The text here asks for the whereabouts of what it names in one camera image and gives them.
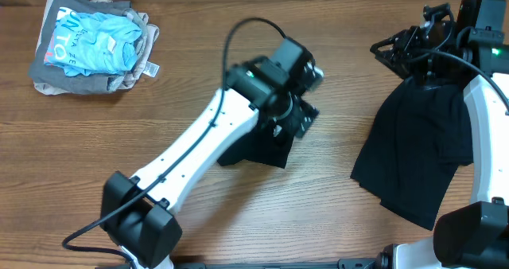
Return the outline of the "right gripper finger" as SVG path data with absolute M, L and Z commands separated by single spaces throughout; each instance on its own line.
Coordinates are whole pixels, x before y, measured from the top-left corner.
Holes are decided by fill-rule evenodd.
M 378 46 L 372 45 L 370 47 L 370 52 L 375 55 L 375 59 L 389 68 L 394 74 L 401 77 L 401 73 L 398 68 L 398 64 L 394 60 L 394 51 L 389 50 L 380 50 Z
M 391 37 L 389 37 L 389 38 L 387 38 L 385 40 L 382 40 L 380 42 L 374 43 L 370 47 L 370 51 L 372 53 L 380 52 L 380 49 L 383 46 L 392 46 L 392 48 L 396 49 L 397 51 L 405 50 L 406 46 L 408 44 L 409 37 L 410 37 L 410 35 L 409 35 L 408 32 L 399 32 L 399 33 L 396 33 L 396 34 L 392 35 Z

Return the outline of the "black t-shirt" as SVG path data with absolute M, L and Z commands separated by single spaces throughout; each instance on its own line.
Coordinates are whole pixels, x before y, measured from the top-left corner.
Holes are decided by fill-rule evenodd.
M 294 137 L 285 130 L 277 135 L 275 125 L 255 127 L 245 134 L 217 159 L 220 166 L 231 166 L 247 160 L 285 169 Z

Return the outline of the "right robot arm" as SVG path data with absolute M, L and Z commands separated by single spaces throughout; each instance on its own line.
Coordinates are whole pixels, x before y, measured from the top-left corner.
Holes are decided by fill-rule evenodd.
M 472 127 L 474 180 L 469 205 L 442 216 L 433 235 L 392 244 L 375 268 L 508 266 L 508 46 L 506 0 L 462 0 L 422 11 L 420 26 L 374 43 L 375 59 L 401 78 L 462 82 Z

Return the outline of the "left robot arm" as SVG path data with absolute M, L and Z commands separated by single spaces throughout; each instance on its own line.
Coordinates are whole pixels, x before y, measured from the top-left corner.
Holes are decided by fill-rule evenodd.
M 176 214 L 216 162 L 242 160 L 283 168 L 295 138 L 319 111 L 301 97 L 324 73 L 311 52 L 286 38 L 271 57 L 233 65 L 226 86 L 162 154 L 131 177 L 113 173 L 103 187 L 102 229 L 129 268 L 171 268 L 182 235 Z

